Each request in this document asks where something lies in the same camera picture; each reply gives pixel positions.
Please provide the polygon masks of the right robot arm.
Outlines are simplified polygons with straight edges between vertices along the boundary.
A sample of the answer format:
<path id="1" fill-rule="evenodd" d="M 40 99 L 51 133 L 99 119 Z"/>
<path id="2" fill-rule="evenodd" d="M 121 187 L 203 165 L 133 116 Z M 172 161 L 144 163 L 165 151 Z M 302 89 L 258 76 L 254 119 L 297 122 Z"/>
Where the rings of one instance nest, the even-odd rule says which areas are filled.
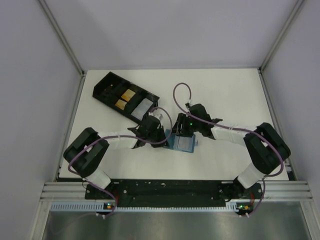
<path id="1" fill-rule="evenodd" d="M 216 141 L 227 141 L 247 149 L 251 163 L 234 179 L 234 183 L 249 189 L 259 180 L 272 174 L 291 156 L 291 150 L 274 127 L 264 122 L 256 127 L 240 127 L 222 118 L 211 118 L 198 103 L 187 105 L 188 112 L 179 113 L 172 129 L 179 137 L 200 133 Z"/>

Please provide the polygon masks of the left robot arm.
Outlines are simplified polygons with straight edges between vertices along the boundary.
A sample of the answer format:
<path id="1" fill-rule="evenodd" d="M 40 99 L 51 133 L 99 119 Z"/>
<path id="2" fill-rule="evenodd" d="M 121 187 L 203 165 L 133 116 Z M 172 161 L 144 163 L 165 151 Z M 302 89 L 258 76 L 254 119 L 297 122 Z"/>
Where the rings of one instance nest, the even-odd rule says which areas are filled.
<path id="1" fill-rule="evenodd" d="M 152 113 L 136 127 L 124 131 L 110 132 L 103 139 L 92 127 L 85 128 L 67 147 L 63 158 L 69 163 L 69 169 L 89 183 L 106 189 L 111 183 L 110 177 L 99 168 L 108 150 L 137 149 L 151 144 L 153 148 L 168 145 L 161 114 Z"/>

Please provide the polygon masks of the blue card holder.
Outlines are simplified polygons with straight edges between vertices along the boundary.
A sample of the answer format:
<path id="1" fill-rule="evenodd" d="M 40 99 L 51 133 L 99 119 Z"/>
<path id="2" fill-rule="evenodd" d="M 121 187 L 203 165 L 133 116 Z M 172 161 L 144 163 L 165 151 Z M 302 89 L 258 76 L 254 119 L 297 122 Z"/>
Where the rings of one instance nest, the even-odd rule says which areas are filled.
<path id="1" fill-rule="evenodd" d="M 192 154 L 198 145 L 198 140 L 195 134 L 192 137 L 187 137 L 177 136 L 175 133 L 172 133 L 167 143 L 168 145 L 164 146 L 164 149 Z"/>

